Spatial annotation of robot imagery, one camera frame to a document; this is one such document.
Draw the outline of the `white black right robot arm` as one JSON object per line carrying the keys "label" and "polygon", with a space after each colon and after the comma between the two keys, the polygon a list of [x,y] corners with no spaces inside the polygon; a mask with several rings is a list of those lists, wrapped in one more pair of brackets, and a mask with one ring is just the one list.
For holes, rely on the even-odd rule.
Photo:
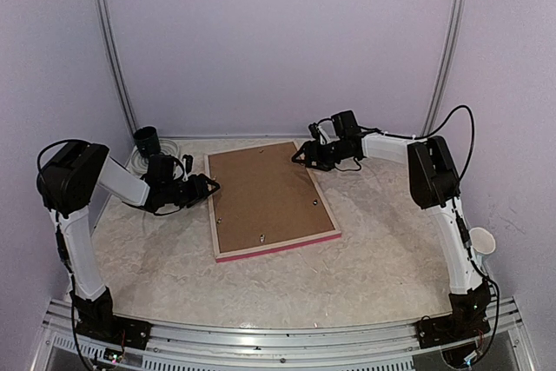
{"label": "white black right robot arm", "polygon": [[293,154],[292,162],[320,171],[338,169],[345,160],[360,163],[365,158],[403,163],[408,170],[410,196],[440,228],[451,311],[416,322],[420,347],[432,348],[486,335],[490,330],[487,306],[492,299],[491,284],[472,247],[460,199],[461,175],[446,140],[437,133],[402,136],[365,128],[351,110],[330,116],[328,121],[335,137],[329,138],[321,123],[310,124],[312,138]]}

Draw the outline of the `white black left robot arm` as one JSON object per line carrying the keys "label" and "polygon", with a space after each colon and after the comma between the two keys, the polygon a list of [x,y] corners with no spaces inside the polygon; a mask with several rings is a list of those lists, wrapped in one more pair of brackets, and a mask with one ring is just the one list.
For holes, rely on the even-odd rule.
{"label": "white black left robot arm", "polygon": [[[52,151],[48,161],[41,156]],[[115,315],[91,240],[89,204],[96,188],[107,190],[133,209],[161,216],[171,205],[176,212],[207,200],[220,184],[191,171],[193,160],[152,155],[144,175],[132,175],[100,143],[80,139],[53,142],[36,159],[36,187],[55,228],[59,257],[71,290],[72,332],[121,349],[144,350],[151,323]]]}

